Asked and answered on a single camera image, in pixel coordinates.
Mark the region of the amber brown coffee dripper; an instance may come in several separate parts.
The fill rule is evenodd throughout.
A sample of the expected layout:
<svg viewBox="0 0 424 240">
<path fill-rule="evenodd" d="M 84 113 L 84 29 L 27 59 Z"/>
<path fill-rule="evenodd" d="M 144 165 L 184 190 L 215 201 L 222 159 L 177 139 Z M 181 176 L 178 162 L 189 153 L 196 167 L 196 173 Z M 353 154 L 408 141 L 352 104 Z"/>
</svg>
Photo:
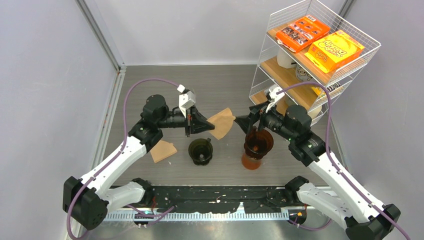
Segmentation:
<svg viewBox="0 0 424 240">
<path fill-rule="evenodd" d="M 258 130 L 256 126 L 245 136 L 245 154 L 253 159 L 261 160 L 274 146 L 273 136 L 266 130 Z"/>
</svg>

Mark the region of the brown paper coffee filter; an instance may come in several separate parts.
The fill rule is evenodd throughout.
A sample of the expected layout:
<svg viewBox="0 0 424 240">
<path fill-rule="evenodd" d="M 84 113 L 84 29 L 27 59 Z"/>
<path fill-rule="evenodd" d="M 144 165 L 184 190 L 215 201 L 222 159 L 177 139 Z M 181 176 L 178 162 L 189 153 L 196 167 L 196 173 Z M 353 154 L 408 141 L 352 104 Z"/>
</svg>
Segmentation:
<svg viewBox="0 0 424 240">
<path fill-rule="evenodd" d="M 216 113 L 207 119 L 207 121 L 214 125 L 214 129 L 210 130 L 209 133 L 217 140 L 221 140 L 231 130 L 234 120 L 236 117 L 233 115 L 229 107 Z"/>
</svg>

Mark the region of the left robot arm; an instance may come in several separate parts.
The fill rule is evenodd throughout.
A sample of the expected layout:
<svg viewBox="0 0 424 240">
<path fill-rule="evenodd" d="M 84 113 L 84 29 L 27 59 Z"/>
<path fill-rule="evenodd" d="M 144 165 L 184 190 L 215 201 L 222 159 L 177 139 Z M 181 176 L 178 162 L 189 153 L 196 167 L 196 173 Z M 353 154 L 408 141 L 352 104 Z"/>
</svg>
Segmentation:
<svg viewBox="0 0 424 240">
<path fill-rule="evenodd" d="M 67 222 L 74 219 L 90 231 L 99 226 L 108 213 L 119 208 L 131 204 L 148 207 L 154 199 L 153 187 L 148 181 L 138 177 L 116 188 L 112 188 L 113 183 L 160 142 L 163 129 L 183 128 L 188 137 L 215 129 L 196 108 L 191 91 L 180 94 L 179 106 L 172 110 L 162 95 L 151 95 L 140 116 L 123 142 L 104 161 L 82 177 L 71 176 L 64 182 L 62 207 L 67 213 Z"/>
</svg>

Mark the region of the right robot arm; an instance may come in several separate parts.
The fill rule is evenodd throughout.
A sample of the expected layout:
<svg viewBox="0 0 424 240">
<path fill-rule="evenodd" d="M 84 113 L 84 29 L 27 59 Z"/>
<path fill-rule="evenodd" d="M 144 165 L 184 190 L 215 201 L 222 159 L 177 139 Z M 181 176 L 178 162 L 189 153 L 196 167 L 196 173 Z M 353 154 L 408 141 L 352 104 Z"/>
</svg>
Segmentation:
<svg viewBox="0 0 424 240">
<path fill-rule="evenodd" d="M 293 157 L 320 176 L 336 193 L 333 197 L 302 176 L 289 181 L 285 198 L 291 205 L 307 204 L 336 222 L 351 240 L 382 240 L 395 227 L 401 211 L 384 204 L 367 191 L 337 160 L 328 145 L 311 131 L 312 119 L 301 105 L 291 105 L 285 114 L 269 101 L 251 106 L 235 122 L 246 134 L 266 128 L 289 141 Z"/>
</svg>

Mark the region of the dark green coffee dripper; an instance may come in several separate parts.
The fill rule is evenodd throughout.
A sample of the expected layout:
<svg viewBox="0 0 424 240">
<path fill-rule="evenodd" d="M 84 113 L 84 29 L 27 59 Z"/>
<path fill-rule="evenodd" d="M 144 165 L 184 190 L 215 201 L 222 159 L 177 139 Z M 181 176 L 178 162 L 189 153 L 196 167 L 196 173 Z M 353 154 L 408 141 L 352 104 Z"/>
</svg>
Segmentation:
<svg viewBox="0 0 424 240">
<path fill-rule="evenodd" d="M 188 146 L 188 154 L 197 166 L 206 166 L 213 158 L 213 145 L 210 138 L 197 138 Z"/>
</svg>

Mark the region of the orange glass carafe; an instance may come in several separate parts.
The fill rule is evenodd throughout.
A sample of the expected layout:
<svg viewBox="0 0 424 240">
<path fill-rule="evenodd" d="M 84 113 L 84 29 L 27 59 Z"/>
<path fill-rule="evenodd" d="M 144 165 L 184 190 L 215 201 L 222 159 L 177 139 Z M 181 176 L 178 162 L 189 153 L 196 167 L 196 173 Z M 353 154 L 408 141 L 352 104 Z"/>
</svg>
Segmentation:
<svg viewBox="0 0 424 240">
<path fill-rule="evenodd" d="M 241 157 L 241 163 L 248 170 L 256 170 L 262 165 L 262 160 L 255 159 L 243 153 Z"/>
</svg>

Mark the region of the white ceramic mug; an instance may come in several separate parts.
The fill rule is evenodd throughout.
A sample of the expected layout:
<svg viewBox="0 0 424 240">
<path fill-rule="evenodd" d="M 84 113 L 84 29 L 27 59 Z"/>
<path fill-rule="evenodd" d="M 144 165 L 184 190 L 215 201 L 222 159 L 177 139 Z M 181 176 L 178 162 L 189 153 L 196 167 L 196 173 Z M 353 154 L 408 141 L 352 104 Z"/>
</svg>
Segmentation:
<svg viewBox="0 0 424 240">
<path fill-rule="evenodd" d="M 292 69 L 297 66 L 297 62 L 293 60 L 284 50 L 279 49 L 276 55 L 277 64 L 285 69 Z"/>
</svg>

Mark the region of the orange snack box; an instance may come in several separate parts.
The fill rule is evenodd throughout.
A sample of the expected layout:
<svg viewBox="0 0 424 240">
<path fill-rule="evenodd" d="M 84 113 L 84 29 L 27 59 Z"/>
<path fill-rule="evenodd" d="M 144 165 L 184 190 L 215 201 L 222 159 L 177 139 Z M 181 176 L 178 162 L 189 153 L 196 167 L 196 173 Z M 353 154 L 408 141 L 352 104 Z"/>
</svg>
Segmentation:
<svg viewBox="0 0 424 240">
<path fill-rule="evenodd" d="M 275 38 L 279 45 L 297 54 L 330 30 L 327 24 L 308 14 L 278 30 Z"/>
</svg>

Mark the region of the yellow snack box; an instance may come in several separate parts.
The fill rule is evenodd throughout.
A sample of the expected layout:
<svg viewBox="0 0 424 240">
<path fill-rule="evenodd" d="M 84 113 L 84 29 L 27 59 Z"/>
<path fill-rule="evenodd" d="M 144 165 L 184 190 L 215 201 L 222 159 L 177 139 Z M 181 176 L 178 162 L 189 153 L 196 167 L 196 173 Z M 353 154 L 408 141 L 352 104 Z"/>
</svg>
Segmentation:
<svg viewBox="0 0 424 240">
<path fill-rule="evenodd" d="M 313 42 L 304 54 L 318 69 L 328 74 L 357 59 L 364 46 L 343 30 Z"/>
</svg>

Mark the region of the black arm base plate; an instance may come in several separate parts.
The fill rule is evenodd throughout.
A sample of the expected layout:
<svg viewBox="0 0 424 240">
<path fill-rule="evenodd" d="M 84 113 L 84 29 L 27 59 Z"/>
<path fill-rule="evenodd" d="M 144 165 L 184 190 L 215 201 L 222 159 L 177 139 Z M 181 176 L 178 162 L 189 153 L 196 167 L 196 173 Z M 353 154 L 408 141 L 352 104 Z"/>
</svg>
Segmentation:
<svg viewBox="0 0 424 240">
<path fill-rule="evenodd" d="M 153 186 L 147 196 L 133 207 L 157 209 L 163 213 L 172 208 L 173 213 L 234 213 L 239 207 L 247 214 L 277 213 L 282 208 L 309 208 L 294 192 L 283 186 Z"/>
</svg>

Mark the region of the aluminium frame rail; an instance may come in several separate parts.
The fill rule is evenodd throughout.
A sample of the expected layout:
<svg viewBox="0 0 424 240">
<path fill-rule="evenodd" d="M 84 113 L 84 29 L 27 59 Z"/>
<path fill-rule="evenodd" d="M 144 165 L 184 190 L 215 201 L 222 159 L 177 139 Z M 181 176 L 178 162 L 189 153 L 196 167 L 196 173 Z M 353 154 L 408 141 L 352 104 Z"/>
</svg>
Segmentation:
<svg viewBox="0 0 424 240">
<path fill-rule="evenodd" d="M 336 193 L 331 192 L 327 188 L 319 188 L 332 197 L 336 197 Z M 115 211 L 107 213 L 103 222 L 107 221 L 149 221 L 157 219 L 163 221 L 244 221 L 244 220 L 290 220 L 303 223 L 307 219 L 307 214 L 299 206 L 284 207 L 276 213 L 245 213 L 242 206 L 234 213 L 173 213 L 173 209 L 169 208 L 165 212 L 158 212 L 157 209 L 149 209 L 147 207 L 134 207 L 132 204 L 121 207 Z"/>
</svg>

